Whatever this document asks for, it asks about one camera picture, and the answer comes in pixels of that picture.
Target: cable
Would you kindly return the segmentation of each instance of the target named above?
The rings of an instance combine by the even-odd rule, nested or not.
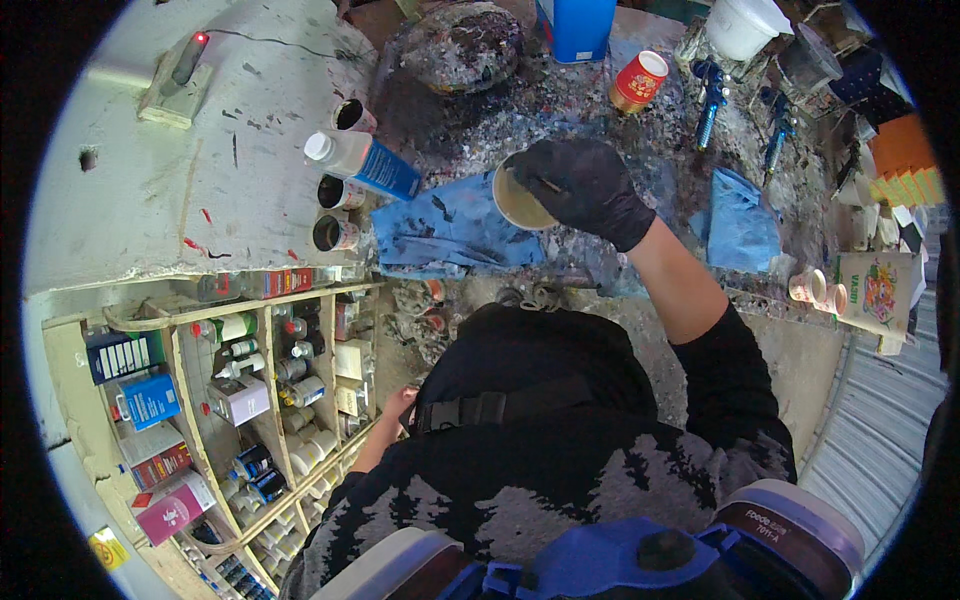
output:
[[[355,60],[355,59],[358,59],[358,58],[359,58],[359,57],[356,56],[355,54],[352,54],[352,53],[350,53],[350,52],[346,52],[346,51],[344,51],[344,50],[336,50],[336,51],[335,51],[335,54],[332,54],[332,55],[331,55],[331,54],[324,54],[324,53],[322,53],[322,52],[315,52],[315,51],[313,51],[313,50],[310,50],[310,49],[307,48],[306,46],[303,46],[303,45],[300,45],[300,44],[294,44],[294,43],[290,43],[289,41],[283,41],[282,39],[275,39],[275,38],[273,38],[273,37],[252,37],[252,36],[248,36],[247,34],[241,34],[240,32],[232,32],[232,31],[227,30],[227,29],[208,29],[208,30],[205,30],[204,33],[205,33],[205,34],[209,34],[209,33],[229,34],[229,35],[231,35],[231,36],[245,37],[246,39],[248,39],[248,40],[250,40],[250,41],[271,41],[271,42],[273,42],[273,43],[283,44],[284,46],[296,46],[296,47],[298,47],[298,48],[301,48],[301,49],[303,49],[303,50],[306,50],[307,52],[309,52],[310,54],[314,55],[315,57],[321,57],[321,58],[324,58],[324,59]]]

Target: black glove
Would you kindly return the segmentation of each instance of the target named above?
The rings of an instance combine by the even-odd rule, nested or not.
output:
[[[636,246],[657,217],[616,150],[594,139],[541,140],[504,167],[558,221],[613,242],[618,252]]]

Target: warning sticker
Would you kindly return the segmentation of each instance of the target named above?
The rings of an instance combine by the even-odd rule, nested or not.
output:
[[[130,559],[130,554],[127,553],[120,540],[113,535],[113,530],[109,527],[104,527],[90,536],[87,541],[89,541],[93,553],[97,555],[97,560],[100,561],[107,572]]]

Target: black strap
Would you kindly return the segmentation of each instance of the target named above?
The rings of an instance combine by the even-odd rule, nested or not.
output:
[[[418,406],[416,430],[428,433],[463,425],[502,424],[590,400],[589,385],[577,373],[508,394],[484,392],[475,398],[458,397],[448,402]]]

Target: spray gun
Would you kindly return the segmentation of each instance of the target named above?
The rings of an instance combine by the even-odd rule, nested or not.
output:
[[[777,161],[783,150],[783,142],[787,135],[796,135],[797,117],[791,114],[790,101],[786,94],[764,86],[760,90],[760,100],[770,107],[770,124],[774,126],[773,135],[767,143],[767,152],[763,156],[763,185],[765,186],[774,171],[777,170]]]
[[[704,109],[700,113],[700,121],[697,122],[697,150],[703,152],[710,143],[717,110],[727,105],[730,89],[724,84],[730,80],[730,75],[723,72],[713,55],[694,61],[690,65],[690,72],[701,83],[699,102],[704,103]]]

